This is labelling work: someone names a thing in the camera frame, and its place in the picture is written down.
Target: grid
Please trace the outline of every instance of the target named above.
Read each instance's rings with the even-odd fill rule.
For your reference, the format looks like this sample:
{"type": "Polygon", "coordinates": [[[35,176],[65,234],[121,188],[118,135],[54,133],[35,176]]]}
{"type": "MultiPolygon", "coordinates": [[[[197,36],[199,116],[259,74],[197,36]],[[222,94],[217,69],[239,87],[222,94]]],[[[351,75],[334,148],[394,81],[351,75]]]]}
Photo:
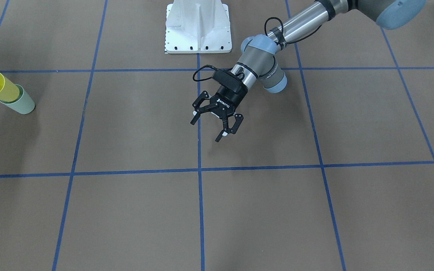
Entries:
{"type": "MultiPolygon", "coordinates": [[[[7,10],[7,7],[9,5],[10,0],[7,0],[5,3],[5,7],[3,9],[2,15],[0,17],[0,26],[3,22],[3,19],[5,17],[5,13],[7,10]]],[[[290,9],[289,9],[289,3],[288,0],[285,0],[286,2],[286,8],[287,8],[287,15],[288,17],[291,17],[290,9]]],[[[93,75],[95,72],[194,72],[200,67],[200,55],[196,55],[196,68],[195,69],[95,69],[96,60],[98,58],[98,49],[100,44],[100,39],[103,31],[103,26],[105,22],[105,14],[107,10],[107,4],[108,0],[105,0],[105,4],[103,7],[103,14],[101,16],[101,22],[99,26],[99,32],[98,32],[98,39],[95,45],[95,53],[93,56],[93,64],[91,69],[62,69],[62,70],[2,70],[0,72],[2,73],[74,73],[74,72],[90,72],[90,79],[88,82],[88,88],[86,91],[86,98],[84,101],[83,106],[83,112],[81,115],[81,123],[79,125],[79,131],[78,131],[78,138],[76,142],[76,147],[74,151],[74,159],[71,167],[70,172],[63,172],[63,173],[33,173],[33,174],[12,174],[12,175],[0,175],[0,178],[17,178],[17,177],[57,177],[57,176],[63,176],[63,177],[69,177],[69,183],[67,187],[67,194],[65,199],[65,205],[63,209],[63,214],[61,218],[61,225],[59,230],[59,235],[57,239],[57,246],[55,248],[55,257],[53,261],[53,267],[52,270],[55,271],[57,269],[57,263],[58,263],[58,255],[59,255],[59,249],[61,245],[62,236],[64,234],[64,226],[65,226],[65,219],[67,214],[67,208],[70,201],[70,194],[71,194],[71,187],[74,176],[82,176],[82,175],[121,175],[121,174],[154,174],[154,173],[178,173],[178,172],[196,172],[198,173],[198,186],[199,186],[199,210],[200,210],[200,264],[201,264],[201,270],[205,270],[205,251],[204,251],[204,209],[203,209],[203,187],[202,187],[202,172],[209,172],[209,171],[245,171],[245,170],[279,170],[279,169],[303,169],[303,168],[319,168],[322,173],[322,180],[324,182],[324,187],[327,195],[327,200],[329,204],[329,211],[332,218],[334,233],[336,237],[336,245],[339,250],[339,256],[341,258],[341,265],[342,269],[346,270],[346,264],[345,264],[345,257],[343,255],[343,251],[341,248],[341,242],[339,239],[339,231],[338,231],[338,225],[336,222],[336,218],[334,216],[333,211],[333,205],[331,200],[331,195],[329,192],[329,187],[327,184],[327,177],[326,177],[326,168],[336,168],[336,167],[362,167],[362,166],[396,166],[396,165],[418,165],[418,164],[433,164],[434,165],[434,150],[432,148],[432,145],[429,141],[429,138],[427,136],[427,133],[425,131],[424,125],[422,124],[419,112],[417,111],[417,108],[415,107],[415,103],[413,102],[413,99],[411,97],[410,92],[408,91],[408,86],[406,84],[406,81],[403,77],[402,70],[407,69],[424,69],[424,70],[432,70],[434,67],[401,67],[398,65],[398,62],[396,60],[396,57],[393,53],[393,50],[391,48],[391,44],[388,41],[388,38],[386,36],[386,33],[383,29],[381,29],[382,35],[384,40],[386,41],[386,44],[389,48],[389,52],[391,54],[391,57],[393,59],[393,62],[395,64],[394,67],[303,67],[301,64],[300,59],[300,52],[298,49],[298,46],[295,44],[295,51],[296,51],[296,57],[298,61],[298,67],[288,67],[283,68],[284,70],[296,70],[300,72],[301,80],[303,83],[304,88],[304,94],[306,98],[306,104],[308,107],[308,112],[310,115],[310,123],[312,125],[312,130],[314,134],[314,140],[315,140],[315,148],[317,151],[317,156],[319,159],[319,164],[302,164],[302,165],[285,165],[285,166],[248,166],[248,167],[202,167],[202,161],[201,161],[201,136],[200,136],[200,119],[198,120],[198,126],[197,126],[197,133],[198,133],[198,167],[197,168],[179,168],[179,169],[158,169],[158,170],[129,170],[129,171],[98,171],[98,172],[76,172],[76,163],[78,159],[78,152],[79,152],[79,145],[81,141],[81,134],[83,132],[84,127],[84,121],[85,121],[85,110],[88,103],[88,97],[91,91],[92,87],[92,81],[93,81],[93,75]],[[431,153],[432,160],[431,161],[397,161],[397,162],[384,162],[384,163],[339,163],[339,164],[325,164],[322,161],[321,156],[321,149],[319,146],[319,139],[318,134],[315,128],[315,122],[312,115],[312,106],[310,104],[308,91],[306,87],[306,80],[304,71],[305,70],[352,70],[352,69],[389,69],[389,70],[396,70],[400,76],[401,82],[403,83],[403,87],[406,91],[406,94],[408,96],[408,100],[412,106],[413,112],[415,114],[415,117],[417,119],[417,122],[420,125],[420,129],[422,131],[422,135],[427,143],[429,152],[431,153]]],[[[200,94],[200,82],[197,83],[197,95],[200,94]]]]}

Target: white bracket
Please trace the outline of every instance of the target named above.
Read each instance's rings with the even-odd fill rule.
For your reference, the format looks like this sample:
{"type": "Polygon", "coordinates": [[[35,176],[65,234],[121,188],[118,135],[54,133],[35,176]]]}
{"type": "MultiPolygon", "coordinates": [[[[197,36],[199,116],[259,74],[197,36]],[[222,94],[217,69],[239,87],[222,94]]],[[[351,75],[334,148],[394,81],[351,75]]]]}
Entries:
{"type": "Polygon", "coordinates": [[[174,0],[167,6],[166,53],[229,53],[229,7],[220,0],[174,0]]]}

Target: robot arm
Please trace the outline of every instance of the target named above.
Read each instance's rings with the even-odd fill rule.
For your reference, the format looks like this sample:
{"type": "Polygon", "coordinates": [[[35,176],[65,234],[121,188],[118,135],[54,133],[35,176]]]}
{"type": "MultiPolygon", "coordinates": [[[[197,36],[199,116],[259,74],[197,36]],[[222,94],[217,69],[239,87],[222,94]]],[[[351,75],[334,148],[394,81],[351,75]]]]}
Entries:
{"type": "Polygon", "coordinates": [[[319,29],[336,14],[357,9],[379,26],[396,29],[413,19],[425,3],[426,0],[316,0],[284,23],[278,18],[269,18],[267,21],[279,20],[280,26],[270,31],[264,26],[265,35],[246,38],[241,45],[242,56],[231,70],[205,65],[194,73],[195,81],[214,79],[220,87],[214,96],[210,97],[203,91],[194,101],[194,118],[191,124],[194,125],[201,114],[211,112],[223,123],[223,129],[215,141],[219,142],[228,134],[235,134],[243,120],[243,116],[235,113],[235,110],[256,81],[271,93],[280,92],[286,87],[287,77],[279,67],[275,54],[289,44],[301,41],[303,36],[319,29]],[[195,75],[203,68],[210,68],[215,72],[209,78],[195,79],[195,75]],[[205,100],[210,100],[209,105],[200,107],[205,100]],[[236,121],[229,127],[228,119],[232,116],[236,121]]]}

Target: blue joint cap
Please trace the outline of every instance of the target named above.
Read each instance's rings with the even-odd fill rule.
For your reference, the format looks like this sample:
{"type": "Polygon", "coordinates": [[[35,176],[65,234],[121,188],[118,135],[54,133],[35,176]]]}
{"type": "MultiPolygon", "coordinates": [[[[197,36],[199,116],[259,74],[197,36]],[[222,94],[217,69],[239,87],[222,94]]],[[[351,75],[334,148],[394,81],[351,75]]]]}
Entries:
{"type": "Polygon", "coordinates": [[[273,55],[275,55],[277,52],[277,45],[272,40],[272,38],[269,38],[268,36],[262,34],[255,36],[248,46],[252,46],[262,51],[266,51],[273,55]]]}
{"type": "Polygon", "coordinates": [[[254,36],[247,37],[241,44],[241,53],[244,53],[246,51],[246,47],[248,44],[254,39],[254,36]]]}
{"type": "Polygon", "coordinates": [[[396,29],[411,21],[426,4],[426,0],[396,0],[376,19],[384,29],[396,29]]]}
{"type": "Polygon", "coordinates": [[[281,92],[287,85],[287,76],[284,74],[284,77],[282,77],[281,81],[277,83],[272,88],[266,88],[267,91],[270,93],[279,93],[281,92]]]}

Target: metal tube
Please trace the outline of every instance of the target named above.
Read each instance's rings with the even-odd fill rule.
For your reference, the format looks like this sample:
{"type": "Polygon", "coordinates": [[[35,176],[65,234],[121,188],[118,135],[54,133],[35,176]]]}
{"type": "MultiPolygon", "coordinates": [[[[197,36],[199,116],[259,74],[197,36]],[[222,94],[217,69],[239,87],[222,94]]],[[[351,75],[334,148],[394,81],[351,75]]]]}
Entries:
{"type": "MultiPolygon", "coordinates": [[[[328,19],[326,8],[320,2],[314,2],[305,10],[284,22],[284,38],[288,43],[296,41],[327,22],[328,19]]],[[[267,36],[276,42],[278,41],[272,31],[269,31],[267,36]]]]}

